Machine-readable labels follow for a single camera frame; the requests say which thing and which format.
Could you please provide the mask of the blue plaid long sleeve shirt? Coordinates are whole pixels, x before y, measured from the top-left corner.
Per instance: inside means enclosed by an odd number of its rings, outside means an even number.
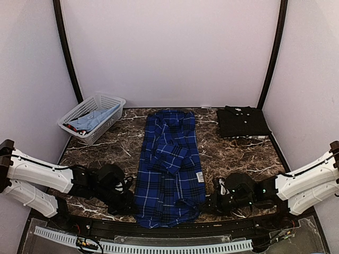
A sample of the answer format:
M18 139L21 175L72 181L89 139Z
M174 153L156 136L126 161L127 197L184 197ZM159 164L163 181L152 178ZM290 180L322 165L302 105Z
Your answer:
M198 218L206 186L192 111L148 115L134 197L135 219L144 228L171 228Z

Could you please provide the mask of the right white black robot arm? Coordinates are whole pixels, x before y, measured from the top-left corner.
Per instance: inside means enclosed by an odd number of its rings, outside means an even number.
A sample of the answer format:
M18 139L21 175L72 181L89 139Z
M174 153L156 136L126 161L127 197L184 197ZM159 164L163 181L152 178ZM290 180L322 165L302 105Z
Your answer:
M338 192L338 141L317 160L289 173L256 182L248 174L233 173L215 178L215 191L202 206L208 213L226 215L243 207L281 208L271 216L270 225L281 230L292 215L322 202Z

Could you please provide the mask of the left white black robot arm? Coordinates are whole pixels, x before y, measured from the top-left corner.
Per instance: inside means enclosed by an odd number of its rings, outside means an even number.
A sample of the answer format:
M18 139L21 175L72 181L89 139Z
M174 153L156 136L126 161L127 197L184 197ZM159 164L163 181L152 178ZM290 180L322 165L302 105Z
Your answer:
M85 199L96 198L112 215L137 213L130 187L133 177L125 176L115 164L99 169L82 165L60 166L24 154L14 141L1 142L1 193L8 195L54 222L64 231L75 226L67 202L37 189L37 185Z

